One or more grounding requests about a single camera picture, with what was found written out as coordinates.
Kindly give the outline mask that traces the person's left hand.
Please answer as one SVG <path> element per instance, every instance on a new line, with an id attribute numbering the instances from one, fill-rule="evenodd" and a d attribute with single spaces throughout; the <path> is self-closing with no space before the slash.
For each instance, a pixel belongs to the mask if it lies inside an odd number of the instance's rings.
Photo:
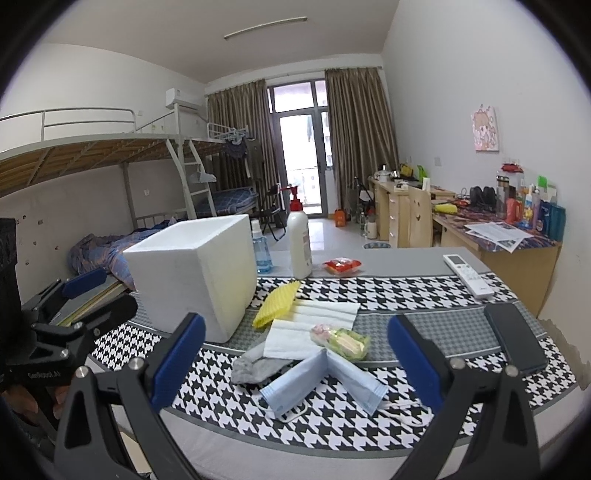
<path id="1" fill-rule="evenodd" d="M 68 386 L 60 386 L 54 390 L 55 402 L 53 416 L 59 420 L 64 409 L 65 399 L 69 392 Z M 1 393 L 3 400 L 17 414 L 34 424 L 39 423 L 39 407 L 33 396 L 22 386 L 13 386 Z"/>

